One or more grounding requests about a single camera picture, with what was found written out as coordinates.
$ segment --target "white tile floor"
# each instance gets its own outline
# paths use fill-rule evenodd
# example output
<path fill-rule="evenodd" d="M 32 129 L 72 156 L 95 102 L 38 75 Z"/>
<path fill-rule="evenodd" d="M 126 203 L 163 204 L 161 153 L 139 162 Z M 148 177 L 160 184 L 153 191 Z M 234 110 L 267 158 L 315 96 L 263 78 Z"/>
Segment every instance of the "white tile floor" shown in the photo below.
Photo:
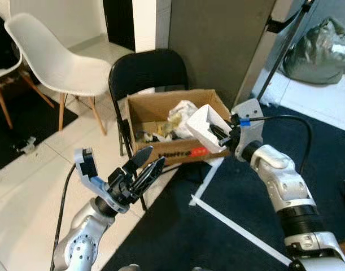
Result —
<path fill-rule="evenodd" d="M 115 61 L 130 51 L 106 43 L 92 45 L 79 54 Z M 40 86 L 41 90 L 58 101 L 58 94 Z M 73 96 L 66 107 L 78 114 L 78 119 L 61 132 L 53 134 L 38 145 L 35 152 L 23 155 L 0 170 L 0 271 L 48 270 L 55 234 L 60 197 L 67 173 L 73 163 L 73 151 L 92 147 L 99 175 L 107 176 L 127 157 L 120 157 L 115 112 L 106 94 L 96 99 L 96 108 L 107 129 L 103 136 L 92 111 Z M 145 194 L 152 205 L 175 171 L 161 176 Z M 84 188 L 74 172 L 69 183 L 62 223 L 61 238 L 69 230 L 76 212 L 93 193 Z M 103 236 L 93 270 L 100 270 L 143 216 L 140 202 L 131 206 Z"/>
<path fill-rule="evenodd" d="M 263 99 L 345 130 L 345 75 L 335 85 L 311 85 L 275 73 Z"/>

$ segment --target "black folding chair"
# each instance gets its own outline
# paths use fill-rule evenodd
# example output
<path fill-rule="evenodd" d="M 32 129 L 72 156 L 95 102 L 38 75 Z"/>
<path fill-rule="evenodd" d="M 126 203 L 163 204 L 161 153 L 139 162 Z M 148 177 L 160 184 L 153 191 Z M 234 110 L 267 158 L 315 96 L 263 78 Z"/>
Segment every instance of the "black folding chair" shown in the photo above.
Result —
<path fill-rule="evenodd" d="M 184 61 L 176 52 L 168 49 L 123 56 L 111 69 L 109 85 L 117 115 L 120 155 L 123 155 L 124 142 L 129 158 L 132 157 L 130 137 L 133 135 L 130 135 L 127 120 L 122 119 L 118 101 L 148 88 L 183 85 L 186 90 L 189 89 Z M 141 203 L 143 209 L 147 210 L 143 197 Z"/>

